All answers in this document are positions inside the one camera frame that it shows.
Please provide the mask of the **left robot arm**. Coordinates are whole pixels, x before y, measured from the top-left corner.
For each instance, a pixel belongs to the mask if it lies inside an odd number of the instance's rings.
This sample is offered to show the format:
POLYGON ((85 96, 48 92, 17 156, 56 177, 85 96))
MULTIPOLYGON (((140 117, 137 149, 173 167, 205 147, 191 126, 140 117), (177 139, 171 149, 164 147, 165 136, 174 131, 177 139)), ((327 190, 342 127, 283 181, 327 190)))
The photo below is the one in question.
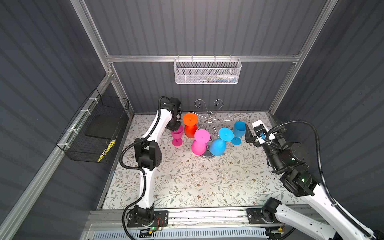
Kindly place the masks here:
POLYGON ((156 116, 149 129, 141 138, 136 138, 132 144, 124 148, 119 163, 124 169, 141 172, 141 195, 131 205, 133 206, 132 219, 139 224, 149 225, 155 218, 155 172, 162 161, 162 152, 159 146, 162 134, 166 129, 176 131, 181 126, 181 101, 177 98, 161 96, 158 101, 156 116), (134 148, 137 167, 124 164, 123 156, 134 148))

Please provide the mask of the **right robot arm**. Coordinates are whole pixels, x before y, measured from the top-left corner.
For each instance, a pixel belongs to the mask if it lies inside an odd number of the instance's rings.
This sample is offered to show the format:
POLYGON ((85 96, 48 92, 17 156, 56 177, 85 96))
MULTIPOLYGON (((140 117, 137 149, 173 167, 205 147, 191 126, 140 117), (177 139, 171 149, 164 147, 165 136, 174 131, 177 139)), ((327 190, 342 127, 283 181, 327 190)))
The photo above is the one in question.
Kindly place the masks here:
POLYGON ((330 194, 325 182, 322 162, 320 136, 317 129, 304 120, 291 120, 268 130, 261 120, 245 127, 245 140, 256 147, 263 148, 267 163, 273 174, 280 176, 280 182, 295 197, 310 205, 325 221, 321 223, 307 217, 275 198, 269 198, 261 209, 262 219, 267 224, 278 221, 301 231, 316 240, 382 240, 384 233, 374 231, 358 221, 330 194), (281 128, 290 124, 309 126, 315 136, 316 157, 320 173, 317 180, 309 171, 308 151, 299 142, 277 140, 281 128))

